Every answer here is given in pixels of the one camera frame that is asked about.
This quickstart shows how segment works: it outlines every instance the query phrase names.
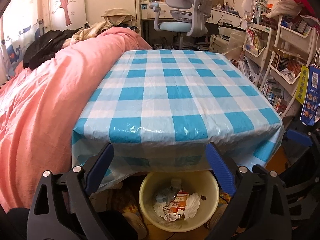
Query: poster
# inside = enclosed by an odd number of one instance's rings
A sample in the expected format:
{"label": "poster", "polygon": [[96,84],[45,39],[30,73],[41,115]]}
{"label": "poster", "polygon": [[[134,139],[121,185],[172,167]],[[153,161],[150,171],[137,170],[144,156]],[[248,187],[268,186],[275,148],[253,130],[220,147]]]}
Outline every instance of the poster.
{"label": "poster", "polygon": [[50,0],[51,28],[74,30],[86,22],[84,0]]}

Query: pink bedding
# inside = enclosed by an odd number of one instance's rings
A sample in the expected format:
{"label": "pink bedding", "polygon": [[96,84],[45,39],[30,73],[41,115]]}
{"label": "pink bedding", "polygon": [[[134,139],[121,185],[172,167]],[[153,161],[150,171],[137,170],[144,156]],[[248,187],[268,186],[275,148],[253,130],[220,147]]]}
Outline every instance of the pink bedding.
{"label": "pink bedding", "polygon": [[128,50],[151,49],[135,32],[114,27],[59,51],[0,90],[0,203],[30,207],[45,170],[71,168],[71,132],[91,94]]}

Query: blue checkered tablecloth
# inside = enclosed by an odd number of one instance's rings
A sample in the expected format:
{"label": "blue checkered tablecloth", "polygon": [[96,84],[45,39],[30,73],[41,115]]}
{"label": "blue checkered tablecloth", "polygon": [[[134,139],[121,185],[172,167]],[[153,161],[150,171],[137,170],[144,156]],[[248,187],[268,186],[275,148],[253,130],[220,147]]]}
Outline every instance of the blue checkered tablecloth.
{"label": "blue checkered tablecloth", "polygon": [[115,157],[101,187],[139,171],[209,169],[215,142],[238,165],[265,165],[284,128],[257,88],[223,55],[188,50],[128,51],[91,96],[72,135],[72,164],[106,142]]}

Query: snack wrapper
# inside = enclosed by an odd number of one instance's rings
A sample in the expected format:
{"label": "snack wrapper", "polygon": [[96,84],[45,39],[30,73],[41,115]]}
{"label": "snack wrapper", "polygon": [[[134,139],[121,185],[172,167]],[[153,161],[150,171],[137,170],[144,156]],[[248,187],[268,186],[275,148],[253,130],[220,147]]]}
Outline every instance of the snack wrapper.
{"label": "snack wrapper", "polygon": [[181,189],[174,201],[172,201],[165,210],[164,219],[168,222],[172,222],[181,218],[184,214],[188,197],[189,193]]}

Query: yellow trash bin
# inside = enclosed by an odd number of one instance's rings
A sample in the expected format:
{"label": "yellow trash bin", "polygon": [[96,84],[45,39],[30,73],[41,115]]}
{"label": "yellow trash bin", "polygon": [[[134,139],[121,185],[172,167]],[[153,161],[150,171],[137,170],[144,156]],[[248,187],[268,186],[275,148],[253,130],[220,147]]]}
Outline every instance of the yellow trash bin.
{"label": "yellow trash bin", "polygon": [[[167,222],[154,211],[156,192],[170,186],[172,178],[180,178],[183,190],[189,192],[190,195],[197,192],[202,198],[197,214],[193,218]],[[142,213],[153,225],[169,232],[187,232],[202,226],[212,217],[218,202],[219,187],[209,171],[151,172],[145,177],[139,191],[139,204]]]}

